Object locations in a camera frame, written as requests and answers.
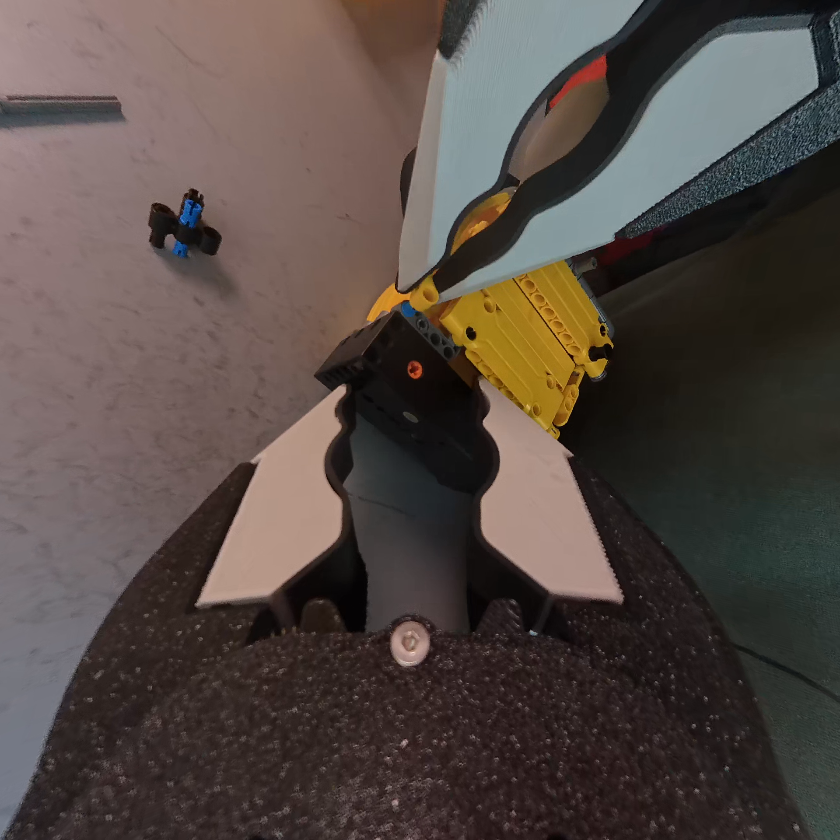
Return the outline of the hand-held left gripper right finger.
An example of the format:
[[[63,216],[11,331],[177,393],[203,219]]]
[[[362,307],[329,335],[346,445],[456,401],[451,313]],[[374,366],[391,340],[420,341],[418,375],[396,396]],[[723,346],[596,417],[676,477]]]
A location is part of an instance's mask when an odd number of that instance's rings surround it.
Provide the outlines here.
[[[622,604],[571,453],[488,382],[490,474],[477,498],[469,587],[485,600]]]

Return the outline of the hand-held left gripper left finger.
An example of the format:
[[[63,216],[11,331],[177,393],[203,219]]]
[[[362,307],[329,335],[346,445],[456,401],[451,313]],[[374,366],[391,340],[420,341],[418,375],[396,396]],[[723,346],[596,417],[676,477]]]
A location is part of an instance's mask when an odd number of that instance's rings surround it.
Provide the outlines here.
[[[255,472],[198,596],[196,608],[268,602],[342,531],[328,449],[342,433],[342,385],[252,460]]]

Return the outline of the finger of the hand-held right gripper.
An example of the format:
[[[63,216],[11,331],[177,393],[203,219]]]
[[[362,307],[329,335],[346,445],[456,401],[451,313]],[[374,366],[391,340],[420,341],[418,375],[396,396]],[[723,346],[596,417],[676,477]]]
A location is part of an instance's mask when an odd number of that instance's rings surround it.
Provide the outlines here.
[[[437,271],[469,293],[609,242],[627,223],[813,93],[809,29],[712,29],[651,83],[628,74],[572,152],[525,180]]]
[[[641,1],[448,3],[402,225],[400,292],[446,260],[464,217],[504,181],[534,113],[647,15]]]

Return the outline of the yellow lego vehicle model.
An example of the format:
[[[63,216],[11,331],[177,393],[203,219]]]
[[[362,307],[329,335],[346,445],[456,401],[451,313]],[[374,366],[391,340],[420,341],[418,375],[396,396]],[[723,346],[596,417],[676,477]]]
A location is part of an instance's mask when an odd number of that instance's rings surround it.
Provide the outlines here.
[[[612,352],[606,317],[562,260],[448,301],[434,277],[388,287],[316,379],[347,385],[357,412],[441,485],[474,492],[487,472],[479,383],[558,438]]]

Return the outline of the black lego connector assembly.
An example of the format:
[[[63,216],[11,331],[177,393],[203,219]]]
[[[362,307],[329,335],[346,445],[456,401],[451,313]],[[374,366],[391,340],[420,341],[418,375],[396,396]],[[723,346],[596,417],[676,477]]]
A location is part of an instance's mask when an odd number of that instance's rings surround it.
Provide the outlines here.
[[[222,243],[222,235],[204,221],[204,207],[204,195],[194,188],[185,192],[177,213],[167,205],[152,203],[148,219],[150,245],[163,249],[165,240],[172,236],[172,253],[178,258],[186,259],[195,249],[207,256],[215,256]]]

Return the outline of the dark grey lego axle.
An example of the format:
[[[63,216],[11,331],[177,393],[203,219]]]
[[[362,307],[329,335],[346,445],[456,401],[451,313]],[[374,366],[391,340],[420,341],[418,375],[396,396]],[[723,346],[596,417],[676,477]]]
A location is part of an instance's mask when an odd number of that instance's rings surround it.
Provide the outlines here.
[[[115,122],[123,120],[113,95],[8,94],[1,96],[1,127]]]

